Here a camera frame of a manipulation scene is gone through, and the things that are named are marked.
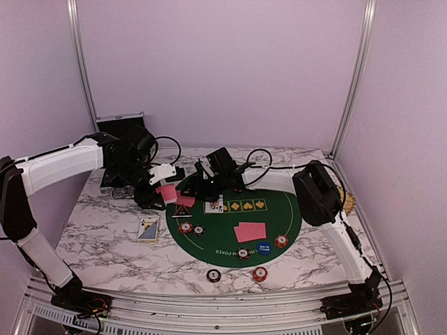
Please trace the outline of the red backed card deck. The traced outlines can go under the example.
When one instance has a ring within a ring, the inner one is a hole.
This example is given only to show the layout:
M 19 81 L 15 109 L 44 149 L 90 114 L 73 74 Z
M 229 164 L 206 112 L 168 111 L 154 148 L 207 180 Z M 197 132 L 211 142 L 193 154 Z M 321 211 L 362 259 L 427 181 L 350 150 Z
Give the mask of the red backed card deck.
M 165 204 L 171 204 L 177 201 L 177 190 L 174 184 L 162 185 L 156 189 L 156 192 L 161 195 Z

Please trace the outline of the dealt red card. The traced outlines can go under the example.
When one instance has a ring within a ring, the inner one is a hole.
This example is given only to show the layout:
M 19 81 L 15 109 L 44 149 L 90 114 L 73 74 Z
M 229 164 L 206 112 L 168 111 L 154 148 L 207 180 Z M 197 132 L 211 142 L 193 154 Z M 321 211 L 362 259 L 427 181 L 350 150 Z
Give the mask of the dealt red card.
M 177 201 L 175 204 L 185 206 L 185 207 L 193 207 L 195 205 L 196 199 L 189 196 L 178 195 Z
M 253 241 L 258 239 L 256 229 L 251 226 L 243 225 L 234 227 L 236 239 L 238 243 Z

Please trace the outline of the red chip stack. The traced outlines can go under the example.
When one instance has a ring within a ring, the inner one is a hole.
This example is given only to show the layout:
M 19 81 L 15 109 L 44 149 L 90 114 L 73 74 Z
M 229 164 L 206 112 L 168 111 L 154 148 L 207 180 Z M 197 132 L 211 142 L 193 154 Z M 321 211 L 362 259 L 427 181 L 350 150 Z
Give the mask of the red chip stack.
M 193 232 L 194 226 L 190 222 L 183 222 L 179 224 L 178 230 L 182 234 L 189 234 Z
M 264 267 L 256 267 L 252 271 L 252 278 L 256 282 L 263 282 L 268 277 L 268 271 Z
M 274 241 L 274 244 L 277 248 L 285 248 L 289 243 L 289 239 L 284 234 L 279 234 Z

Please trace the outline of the dealt red card front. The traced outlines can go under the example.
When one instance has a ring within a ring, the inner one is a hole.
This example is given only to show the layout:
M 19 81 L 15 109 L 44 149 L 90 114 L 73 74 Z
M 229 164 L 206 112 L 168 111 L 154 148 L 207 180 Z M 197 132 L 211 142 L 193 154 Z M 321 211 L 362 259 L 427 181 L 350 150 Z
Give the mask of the dealt red card front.
M 256 229 L 251 226 L 243 225 L 234 227 L 236 239 L 238 243 L 253 241 L 258 239 Z

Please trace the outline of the dark hundred chip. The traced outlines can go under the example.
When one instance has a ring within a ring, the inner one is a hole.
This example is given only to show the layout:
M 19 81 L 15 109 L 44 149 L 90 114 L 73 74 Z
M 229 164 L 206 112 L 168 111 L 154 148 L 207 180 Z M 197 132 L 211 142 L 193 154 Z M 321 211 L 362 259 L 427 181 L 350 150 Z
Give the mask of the dark hundred chip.
M 196 236 L 201 236 L 205 233 L 205 228 L 201 225 L 197 225 L 194 229 L 193 229 L 193 233 Z

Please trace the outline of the dark chip stack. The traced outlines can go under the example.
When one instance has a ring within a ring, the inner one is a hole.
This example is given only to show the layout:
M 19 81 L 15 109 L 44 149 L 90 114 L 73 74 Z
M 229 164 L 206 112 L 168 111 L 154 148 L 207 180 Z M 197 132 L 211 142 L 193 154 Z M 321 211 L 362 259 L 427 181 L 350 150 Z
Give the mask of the dark chip stack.
M 251 258 L 251 251 L 245 247 L 238 248 L 236 250 L 236 257 L 239 260 L 249 260 Z
M 217 283 L 221 280 L 221 272 L 217 269 L 210 269 L 206 273 L 206 278 L 211 283 Z

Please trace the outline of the blue small blind button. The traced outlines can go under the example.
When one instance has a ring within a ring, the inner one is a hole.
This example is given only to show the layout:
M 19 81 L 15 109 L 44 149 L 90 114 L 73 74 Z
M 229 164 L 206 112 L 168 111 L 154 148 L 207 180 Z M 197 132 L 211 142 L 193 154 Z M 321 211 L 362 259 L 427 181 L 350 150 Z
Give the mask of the blue small blind button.
M 256 247 L 260 255 L 270 255 L 272 253 L 272 245 L 268 242 L 260 242 Z

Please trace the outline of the red chip stack front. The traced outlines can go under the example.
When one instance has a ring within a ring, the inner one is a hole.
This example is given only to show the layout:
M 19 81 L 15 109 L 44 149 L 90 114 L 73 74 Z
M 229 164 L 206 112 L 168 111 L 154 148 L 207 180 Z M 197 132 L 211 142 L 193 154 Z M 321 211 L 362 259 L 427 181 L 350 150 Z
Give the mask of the red chip stack front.
M 252 271 L 252 278 L 256 282 L 263 282 L 268 277 L 268 271 L 264 267 L 256 267 Z

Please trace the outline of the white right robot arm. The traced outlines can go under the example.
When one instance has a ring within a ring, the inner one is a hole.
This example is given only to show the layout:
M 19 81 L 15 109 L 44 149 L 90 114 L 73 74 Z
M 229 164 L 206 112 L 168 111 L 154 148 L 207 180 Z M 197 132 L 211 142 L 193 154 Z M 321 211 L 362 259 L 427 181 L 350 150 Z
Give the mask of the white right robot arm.
M 373 301 L 380 275 L 362 251 L 360 240 L 344 212 L 346 191 L 332 180 L 334 170 L 318 160 L 304 165 L 258 165 L 247 159 L 239 165 L 222 147 L 207 155 L 210 170 L 200 161 L 188 177 L 181 194 L 203 201 L 215 201 L 224 191 L 264 189 L 296 196 L 304 221 L 317 228 L 330 242 L 349 282 L 346 307 L 359 313 Z

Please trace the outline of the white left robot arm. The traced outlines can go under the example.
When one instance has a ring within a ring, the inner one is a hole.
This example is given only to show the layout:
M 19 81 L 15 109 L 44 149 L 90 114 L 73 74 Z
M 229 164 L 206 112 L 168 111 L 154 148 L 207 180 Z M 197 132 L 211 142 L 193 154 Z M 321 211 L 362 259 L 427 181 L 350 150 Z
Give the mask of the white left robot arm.
M 134 200 L 140 208 L 163 209 L 156 187 L 163 180 L 181 175 L 182 170 L 172 163 L 153 165 L 150 154 L 156 145 L 155 137 L 146 128 L 134 126 L 122 139 L 101 132 L 35 156 L 1 159 L 3 232 L 61 289 L 62 301 L 74 311 L 88 305 L 88 295 L 81 290 L 80 279 L 39 231 L 29 197 L 62 180 L 104 169 L 133 189 Z

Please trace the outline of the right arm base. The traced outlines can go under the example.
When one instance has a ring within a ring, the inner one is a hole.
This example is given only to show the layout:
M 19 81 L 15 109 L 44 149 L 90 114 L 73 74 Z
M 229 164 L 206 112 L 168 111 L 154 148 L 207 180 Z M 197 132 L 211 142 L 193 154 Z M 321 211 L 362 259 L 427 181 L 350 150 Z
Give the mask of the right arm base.
M 325 297 L 321 300 L 321 303 L 320 312 L 325 314 L 327 320 L 366 313 L 383 306 L 381 298 L 375 297 L 368 300 L 362 295 L 353 293 Z

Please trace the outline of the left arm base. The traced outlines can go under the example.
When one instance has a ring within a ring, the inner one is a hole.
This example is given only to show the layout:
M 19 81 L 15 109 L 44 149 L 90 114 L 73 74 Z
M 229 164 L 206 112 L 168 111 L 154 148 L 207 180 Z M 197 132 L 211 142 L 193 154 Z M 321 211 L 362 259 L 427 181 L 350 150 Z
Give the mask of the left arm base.
M 107 316 L 111 303 L 111 296 L 88 291 L 82 291 L 77 297 L 68 298 L 62 295 L 53 295 L 51 298 L 53 306 L 92 316 Z

